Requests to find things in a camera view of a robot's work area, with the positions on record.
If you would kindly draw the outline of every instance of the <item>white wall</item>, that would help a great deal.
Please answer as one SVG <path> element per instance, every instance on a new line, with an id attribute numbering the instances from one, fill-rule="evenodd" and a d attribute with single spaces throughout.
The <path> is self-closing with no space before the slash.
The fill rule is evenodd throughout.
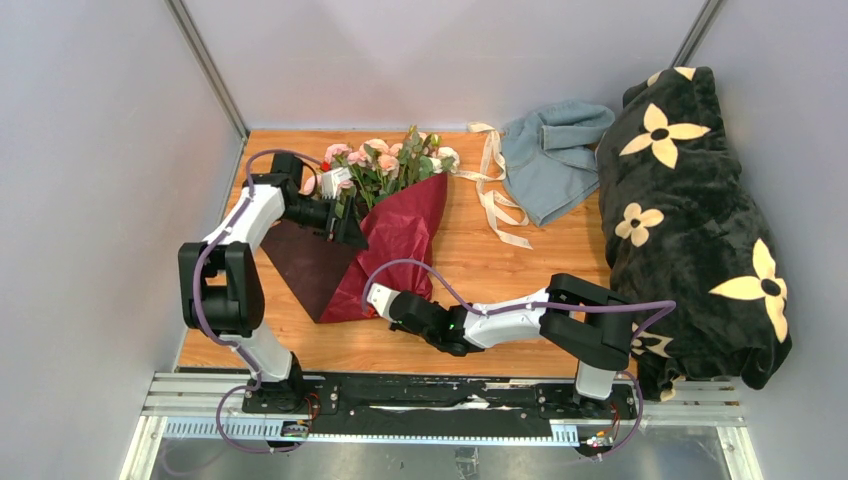
<path id="1" fill-rule="evenodd" d="M 164 2 L 0 0 L 0 478 L 117 478 L 237 150 Z"/>
<path id="2" fill-rule="evenodd" d="M 844 2 L 729 1 L 713 67 L 743 179 L 774 230 L 793 350 L 743 397 L 765 478 L 844 478 L 848 444 L 848 32 Z"/>
<path id="3" fill-rule="evenodd" d="M 700 0 L 188 0 L 251 128 L 464 129 L 579 98 L 620 110 Z"/>

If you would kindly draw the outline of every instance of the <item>wooden table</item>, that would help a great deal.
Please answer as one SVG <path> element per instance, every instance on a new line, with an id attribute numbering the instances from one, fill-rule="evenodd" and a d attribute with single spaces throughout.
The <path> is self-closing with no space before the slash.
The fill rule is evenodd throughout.
<path id="1" fill-rule="evenodd" d="M 230 194 L 229 207 L 232 208 L 241 192 L 244 161 L 255 152 L 288 148 L 323 158 L 327 146 L 333 143 L 358 147 L 363 141 L 378 137 L 392 144 L 400 142 L 403 135 L 358 131 L 253 132 Z M 485 134 L 444 133 L 442 136 L 442 144 L 460 154 L 462 169 L 479 170 Z M 253 171 L 267 171 L 270 164 L 271 156 L 265 156 L 254 163 Z M 547 286 L 551 275 L 558 272 L 609 285 L 597 193 L 544 228 L 503 226 L 503 230 L 530 241 L 534 249 L 526 250 L 501 243 L 489 229 L 473 182 L 451 178 L 448 188 L 447 208 L 434 245 L 434 267 L 468 301 L 487 303 L 524 296 Z M 488 186 L 487 190 L 490 188 L 501 187 Z M 415 336 L 389 331 L 382 319 L 316 325 L 261 250 L 257 252 L 256 262 L 266 297 L 265 321 L 307 370 L 570 377 L 577 367 L 575 358 L 542 339 L 502 344 L 467 357 L 453 357 Z M 435 300 L 447 305 L 456 303 L 438 282 L 434 283 Z M 228 349 L 213 344 L 197 330 L 188 332 L 179 365 L 243 366 Z"/>

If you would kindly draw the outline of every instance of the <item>gray floor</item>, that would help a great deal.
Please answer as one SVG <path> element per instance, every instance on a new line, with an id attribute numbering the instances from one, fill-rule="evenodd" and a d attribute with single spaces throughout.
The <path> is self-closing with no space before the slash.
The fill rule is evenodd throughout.
<path id="1" fill-rule="evenodd" d="M 220 440 L 178 440 L 165 446 L 172 471 L 186 472 L 222 451 Z M 600 464 L 569 465 L 570 448 L 306 444 L 288 454 L 248 455 L 227 448 L 188 476 L 161 468 L 153 479 L 505 480 L 678 479 L 729 480 L 714 428 L 653 427 Z"/>

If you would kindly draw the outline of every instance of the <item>red wrapping paper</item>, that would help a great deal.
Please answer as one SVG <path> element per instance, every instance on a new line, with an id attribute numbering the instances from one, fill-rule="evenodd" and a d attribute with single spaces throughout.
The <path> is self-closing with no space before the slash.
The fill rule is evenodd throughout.
<path id="1" fill-rule="evenodd" d="M 433 239 L 445 211 L 447 184 L 447 174 L 435 175 L 374 206 L 360 224 L 368 239 L 368 250 L 356 253 L 349 263 L 339 260 L 345 246 L 326 242 L 317 245 L 317 237 L 307 238 L 287 222 L 273 227 L 262 247 L 313 321 L 338 323 L 375 318 L 373 311 L 362 311 L 362 290 L 368 276 L 398 258 L 432 265 Z M 339 268 L 345 265 L 341 274 Z M 427 271 L 415 265 L 393 266 L 380 273 L 377 281 L 428 300 L 433 294 Z M 330 296 L 328 287 L 332 285 L 337 286 Z"/>

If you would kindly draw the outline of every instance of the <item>blanket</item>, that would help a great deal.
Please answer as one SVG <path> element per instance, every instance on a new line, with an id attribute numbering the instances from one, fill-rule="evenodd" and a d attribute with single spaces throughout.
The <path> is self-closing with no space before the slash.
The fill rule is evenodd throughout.
<path id="1" fill-rule="evenodd" d="M 788 288 L 740 184 L 712 70 L 669 69 L 627 90 L 596 157 L 610 286 L 678 305 L 632 344 L 645 397 L 670 398 L 681 377 L 763 388 L 792 347 Z"/>

